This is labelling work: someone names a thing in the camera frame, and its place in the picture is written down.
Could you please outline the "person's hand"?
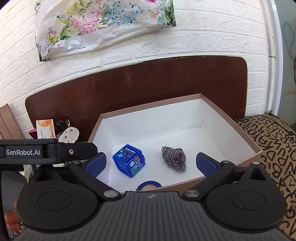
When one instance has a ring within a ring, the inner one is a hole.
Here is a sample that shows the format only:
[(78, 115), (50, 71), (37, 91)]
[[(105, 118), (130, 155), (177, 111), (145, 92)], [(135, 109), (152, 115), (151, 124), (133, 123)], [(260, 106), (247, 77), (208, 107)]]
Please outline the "person's hand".
[(20, 232), (22, 230), (22, 222), (16, 210), (7, 212), (4, 215), (6, 228), (13, 232)]

